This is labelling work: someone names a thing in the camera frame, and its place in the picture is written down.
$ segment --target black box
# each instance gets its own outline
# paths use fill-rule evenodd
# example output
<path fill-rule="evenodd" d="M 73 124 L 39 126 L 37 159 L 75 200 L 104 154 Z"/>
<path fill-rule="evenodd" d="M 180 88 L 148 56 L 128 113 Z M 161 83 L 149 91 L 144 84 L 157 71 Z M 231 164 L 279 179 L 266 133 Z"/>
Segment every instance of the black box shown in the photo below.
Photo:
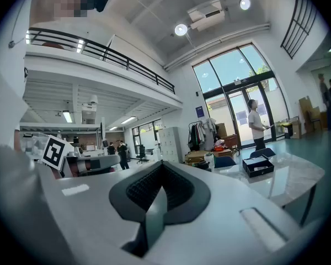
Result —
<path fill-rule="evenodd" d="M 255 170 L 255 168 L 257 167 L 266 167 L 266 168 Z M 272 163 L 265 155 L 243 160 L 243 169 L 246 171 L 249 178 L 257 177 L 262 174 L 271 173 L 274 171 L 274 168 L 275 166 L 272 165 Z"/>

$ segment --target fluorescent light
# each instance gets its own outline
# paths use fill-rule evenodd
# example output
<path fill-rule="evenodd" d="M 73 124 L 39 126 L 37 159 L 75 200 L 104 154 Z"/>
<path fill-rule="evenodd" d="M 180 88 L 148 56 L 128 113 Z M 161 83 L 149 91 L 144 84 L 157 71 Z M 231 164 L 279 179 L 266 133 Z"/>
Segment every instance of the fluorescent light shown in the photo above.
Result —
<path fill-rule="evenodd" d="M 64 117 L 66 119 L 66 122 L 72 123 L 70 112 L 69 111 L 63 111 L 62 113 L 64 114 Z"/>
<path fill-rule="evenodd" d="M 250 0 L 241 0 L 240 1 L 240 6 L 243 10 L 247 10 L 250 8 Z"/>
<path fill-rule="evenodd" d="M 127 120 L 123 121 L 122 124 L 126 124 L 128 121 L 134 120 L 135 117 L 130 117 Z"/>
<path fill-rule="evenodd" d="M 186 32 L 188 31 L 188 27 L 185 24 L 178 24 L 175 27 L 174 31 L 175 31 L 176 35 L 182 36 L 182 35 L 186 34 Z"/>

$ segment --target white table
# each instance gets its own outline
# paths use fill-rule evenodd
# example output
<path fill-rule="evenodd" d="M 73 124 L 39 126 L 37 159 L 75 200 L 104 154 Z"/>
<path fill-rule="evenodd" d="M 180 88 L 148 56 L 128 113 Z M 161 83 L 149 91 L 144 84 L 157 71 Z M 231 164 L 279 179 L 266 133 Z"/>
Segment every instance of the white table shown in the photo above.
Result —
<path fill-rule="evenodd" d="M 216 168 L 214 173 L 238 179 L 283 208 L 310 191 L 301 220 L 303 224 L 313 202 L 316 184 L 325 175 L 325 171 L 310 161 L 288 153 L 275 155 L 270 158 L 270 162 L 275 166 L 273 172 L 253 178 L 248 177 L 242 162 L 240 165 Z"/>

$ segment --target door frame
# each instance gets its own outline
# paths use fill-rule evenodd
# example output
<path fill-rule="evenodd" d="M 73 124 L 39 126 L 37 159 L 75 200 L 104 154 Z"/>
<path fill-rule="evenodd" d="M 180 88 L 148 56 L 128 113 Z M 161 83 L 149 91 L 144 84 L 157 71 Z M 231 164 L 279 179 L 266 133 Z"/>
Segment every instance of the door frame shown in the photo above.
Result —
<path fill-rule="evenodd" d="M 240 133 L 239 133 L 239 127 L 238 127 L 238 123 L 237 123 L 237 117 L 236 117 L 236 114 L 234 112 L 233 105 L 232 105 L 232 102 L 231 102 L 231 99 L 230 99 L 229 95 L 233 94 L 233 93 L 236 93 L 236 92 L 241 92 L 245 103 L 248 103 L 250 98 L 249 98 L 249 94 L 247 92 L 247 89 L 250 88 L 250 87 L 254 87 L 254 86 L 257 86 L 260 90 L 261 96 L 263 98 L 263 101 L 264 101 L 264 104 L 265 104 L 265 107 L 266 107 L 266 111 L 268 113 L 270 125 L 274 125 L 274 119 L 273 119 L 273 116 L 272 116 L 271 107 L 270 107 L 269 101 L 267 99 L 265 89 L 264 89 L 263 85 L 261 84 L 261 81 L 251 83 L 247 86 L 241 86 L 241 87 L 239 87 L 237 89 L 234 89 L 234 90 L 231 90 L 231 91 L 227 91 L 226 92 L 226 98 L 228 99 L 227 103 L 228 103 L 229 109 L 231 111 L 231 114 L 233 115 L 233 125 L 234 125 L 234 130 L 235 130 L 235 132 L 237 134 L 237 137 L 238 137 L 238 148 L 239 149 L 253 147 L 253 146 L 255 146 L 255 143 L 242 145 L 242 141 L 241 141 L 241 137 L 240 137 Z M 271 127 L 271 138 L 264 140 L 264 142 L 267 143 L 267 142 L 272 142 L 272 141 L 276 141 L 276 140 L 277 140 L 276 130 L 275 130 L 275 126 L 273 126 L 273 127 Z"/>

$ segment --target chair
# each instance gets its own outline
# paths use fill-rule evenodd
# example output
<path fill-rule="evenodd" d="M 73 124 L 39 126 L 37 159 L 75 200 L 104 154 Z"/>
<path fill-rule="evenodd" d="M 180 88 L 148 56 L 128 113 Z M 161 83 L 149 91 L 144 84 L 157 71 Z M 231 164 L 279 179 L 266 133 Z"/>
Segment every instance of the chair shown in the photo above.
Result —
<path fill-rule="evenodd" d="M 241 154 L 241 151 L 238 148 L 238 136 L 237 135 L 230 135 L 223 138 L 225 141 L 225 145 L 232 150 L 232 152 L 239 152 L 239 155 Z"/>
<path fill-rule="evenodd" d="M 266 157 L 271 157 L 271 156 L 275 156 L 276 153 L 273 152 L 271 148 L 264 148 L 264 149 L 257 150 L 257 151 L 254 151 L 253 153 L 251 153 L 250 158 L 258 157 L 260 155 L 265 155 Z"/>
<path fill-rule="evenodd" d="M 139 162 L 141 162 L 141 164 L 142 164 L 142 161 L 147 161 L 147 160 L 143 160 L 143 158 L 146 156 L 146 154 L 145 154 L 145 147 L 143 145 L 140 145 L 138 147 L 138 154 L 139 155 L 137 155 L 136 158 L 139 158 L 140 160 L 138 160 L 136 162 L 136 164 L 139 163 Z"/>
<path fill-rule="evenodd" d="M 319 118 L 314 119 L 313 113 L 311 111 L 307 111 L 308 121 L 313 124 L 313 131 L 315 131 L 315 122 L 320 123 L 320 129 L 322 130 L 321 120 Z"/>
<path fill-rule="evenodd" d="M 216 157 L 215 158 L 215 168 L 223 168 L 234 166 L 236 163 L 230 156 Z"/>

